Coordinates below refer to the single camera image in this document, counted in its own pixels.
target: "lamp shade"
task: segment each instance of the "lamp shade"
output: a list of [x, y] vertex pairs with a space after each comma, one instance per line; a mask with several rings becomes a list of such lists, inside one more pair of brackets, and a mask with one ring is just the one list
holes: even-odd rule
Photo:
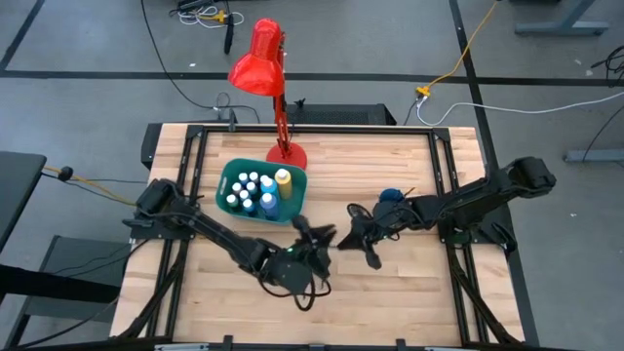
[[266, 97], [284, 93], [284, 72], [278, 54], [282, 41], [280, 25], [261, 19], [253, 27], [250, 51], [230, 71], [228, 80], [236, 88]]

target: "yellow bottle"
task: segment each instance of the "yellow bottle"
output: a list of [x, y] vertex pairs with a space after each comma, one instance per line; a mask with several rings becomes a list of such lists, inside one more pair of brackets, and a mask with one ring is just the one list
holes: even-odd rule
[[275, 173], [275, 182], [277, 182], [280, 198], [288, 200], [293, 195], [293, 179], [291, 173], [285, 169], [279, 169]]

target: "white cable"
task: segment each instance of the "white cable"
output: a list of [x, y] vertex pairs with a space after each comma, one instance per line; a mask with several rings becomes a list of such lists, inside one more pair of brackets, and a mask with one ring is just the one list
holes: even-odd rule
[[424, 102], [424, 101], [422, 101], [421, 103], [419, 103], [416, 106], [416, 116], [418, 116], [418, 120], [420, 122], [422, 122], [422, 124], [424, 124], [426, 126], [429, 126], [429, 127], [437, 127], [437, 126], [441, 125], [442, 122], [444, 122], [444, 120], [447, 118], [447, 116], [449, 116], [450, 112], [455, 107], [457, 107], [459, 105], [476, 106], [476, 107], [482, 107], [482, 108], [486, 108], [486, 109], [491, 109], [491, 110], [496, 110], [496, 111], [504, 111], [504, 112], [516, 112], [516, 113], [524, 113], [524, 114], [542, 114], [542, 113], [550, 113], [550, 112], [562, 111], [562, 110], [565, 110], [565, 109], [569, 109], [569, 108], [573, 108], [573, 107], [579, 107], [579, 106], [585, 106], [585, 105], [594, 104], [594, 103], [601, 103], [601, 102], [609, 101], [611, 99], [618, 98], [618, 97], [621, 97], [621, 96], [624, 96], [624, 92], [618, 93], [618, 94], [616, 94], [614, 96], [605, 97], [605, 98], [601, 98], [601, 99], [597, 99], [597, 100], [593, 100], [593, 101], [577, 102], [577, 103], [573, 103], [571, 105], [562, 106], [562, 107], [555, 107], [555, 108], [541, 110], [541, 111], [524, 111], [524, 110], [513, 109], [513, 108], [504, 108], [504, 107], [481, 105], [481, 104], [472, 103], [472, 102], [458, 102], [458, 103], [454, 104], [453, 106], [451, 106], [448, 109], [447, 113], [445, 113], [445, 115], [442, 116], [440, 121], [435, 122], [435, 123], [427, 122], [427, 121], [423, 120], [420, 117], [420, 106], [422, 105], [422, 102]]
[[[216, 14], [218, 14], [218, 8], [216, 6], [208, 6], [206, 8], [200, 8], [198, 11], [193, 12], [193, 13], [177, 13], [177, 15], [179, 16], [179, 21], [182, 24], [193, 25], [193, 24], [199, 23], [201, 26], [207, 29], [223, 28], [227, 26], [227, 24], [208, 25], [204, 23], [204, 19], [201, 19], [202, 16], [214, 16]], [[240, 21], [234, 22], [234, 25], [242, 24], [245, 21], [245, 16], [243, 16], [243, 14], [238, 13], [238, 12], [232, 12], [231, 14], [228, 14], [227, 16], [233, 16], [233, 15], [237, 15], [241, 18]]]

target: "metal table leg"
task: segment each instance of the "metal table leg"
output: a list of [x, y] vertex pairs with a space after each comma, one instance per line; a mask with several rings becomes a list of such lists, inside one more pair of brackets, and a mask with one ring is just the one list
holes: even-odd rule
[[566, 162], [624, 162], [624, 149], [568, 151], [564, 157]]
[[607, 22], [578, 20], [594, 4], [594, 1], [581, 0], [562, 21], [518, 23], [516, 34], [601, 35], [608, 29]]

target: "concrete floor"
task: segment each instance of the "concrete floor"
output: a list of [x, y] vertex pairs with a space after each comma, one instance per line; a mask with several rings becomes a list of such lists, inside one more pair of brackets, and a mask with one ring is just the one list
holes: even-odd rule
[[[513, 23], [560, 17], [576, 1], [559, 6], [501, 2], [472, 51], [480, 77], [596, 79], [589, 66], [621, 45], [624, 3], [597, 2], [587, 20], [608, 20], [601, 37], [517, 37]], [[13, 41], [34, 0], [0, 1], [0, 52]], [[472, 33], [489, 0], [460, 1]], [[246, 16], [237, 27], [230, 57], [222, 54], [223, 31], [185, 26], [167, 11], [170, 0], [146, 1], [154, 35], [170, 71], [225, 72], [249, 45], [255, 20], [277, 19], [288, 34], [288, 72], [401, 73], [436, 75], [459, 55], [446, 1], [371, 0], [232, 2]], [[47, 0], [28, 30], [8, 70], [160, 72], [138, 1]], [[463, 67], [457, 75], [465, 76]], [[195, 100], [213, 103], [221, 91], [232, 103], [258, 108], [272, 120], [265, 98], [236, 91], [225, 81], [182, 81]], [[406, 118], [417, 83], [291, 81], [287, 100], [318, 103], [386, 103], [399, 123]], [[481, 86], [484, 102], [541, 109], [602, 98], [621, 88]], [[441, 84], [423, 110], [438, 119], [458, 101], [471, 101], [463, 84]], [[521, 248], [526, 284], [543, 346], [584, 350], [620, 349], [624, 333], [624, 236], [618, 221], [624, 209], [624, 170], [615, 164], [570, 165], [568, 149], [584, 148], [622, 98], [541, 116], [487, 113], [501, 165], [521, 156], [545, 160], [558, 178], [546, 197], [516, 200], [511, 211]], [[52, 166], [71, 165], [89, 177], [146, 179], [138, 153], [150, 122], [214, 118], [181, 98], [166, 80], [0, 78], [0, 149], [36, 152]], [[254, 117], [239, 113], [244, 122]], [[622, 147], [624, 117], [595, 144]], [[415, 116], [409, 123], [418, 125]], [[475, 126], [474, 110], [457, 108], [446, 126]], [[140, 185], [111, 185], [135, 198]], [[42, 179], [0, 261], [37, 269], [54, 235], [125, 242], [121, 219], [128, 208], [59, 182]], [[14, 322], [21, 298], [10, 296], [0, 309], [0, 342]], [[48, 335], [72, 321], [38, 319], [24, 341]], [[107, 324], [88, 324], [60, 342], [103, 339]]]

